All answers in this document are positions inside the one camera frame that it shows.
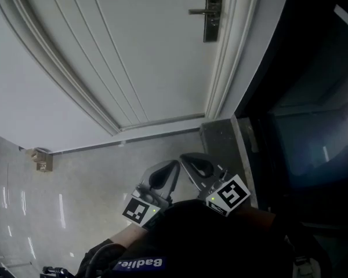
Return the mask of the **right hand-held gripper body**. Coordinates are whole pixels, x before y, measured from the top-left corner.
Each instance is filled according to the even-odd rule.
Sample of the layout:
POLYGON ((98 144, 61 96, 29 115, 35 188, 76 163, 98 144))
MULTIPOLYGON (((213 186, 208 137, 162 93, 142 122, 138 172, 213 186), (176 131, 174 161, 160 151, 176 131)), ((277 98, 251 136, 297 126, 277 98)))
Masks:
POLYGON ((211 155, 185 153, 180 162, 190 181, 199 190, 198 199, 227 217, 250 195, 239 175, 233 175, 211 155))

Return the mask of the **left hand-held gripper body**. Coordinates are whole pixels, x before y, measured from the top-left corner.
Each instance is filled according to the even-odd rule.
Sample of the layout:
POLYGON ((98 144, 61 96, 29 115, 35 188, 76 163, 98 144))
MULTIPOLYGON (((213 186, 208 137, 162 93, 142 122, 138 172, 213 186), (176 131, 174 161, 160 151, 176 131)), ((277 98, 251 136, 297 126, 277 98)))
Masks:
POLYGON ((122 216, 141 228, 151 228, 160 214, 172 205, 180 173, 177 160, 167 160, 148 168, 133 192, 126 197, 122 216))

